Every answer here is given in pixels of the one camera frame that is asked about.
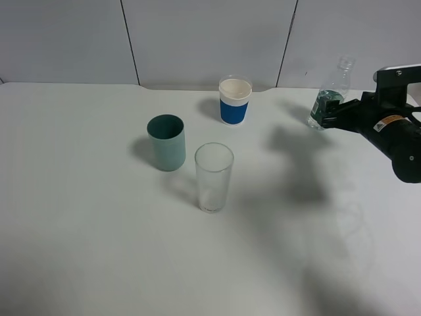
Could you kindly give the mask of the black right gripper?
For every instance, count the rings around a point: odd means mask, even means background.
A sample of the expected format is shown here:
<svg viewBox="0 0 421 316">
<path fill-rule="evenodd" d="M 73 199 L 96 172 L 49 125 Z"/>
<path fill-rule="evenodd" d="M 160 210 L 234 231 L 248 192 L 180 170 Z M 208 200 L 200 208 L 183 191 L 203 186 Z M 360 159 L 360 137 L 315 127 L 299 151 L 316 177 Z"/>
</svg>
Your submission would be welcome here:
<svg viewBox="0 0 421 316">
<path fill-rule="evenodd" d="M 361 98 L 335 104 L 335 116 L 323 117 L 324 129 L 338 128 L 366 138 L 390 159 L 395 176 L 405 183 L 420 182 L 420 107 L 407 103 L 408 85 L 420 82 L 420 65 L 387 66 L 373 75 L 376 90 Z M 317 114 L 326 112 L 339 95 L 319 95 Z"/>
</svg>

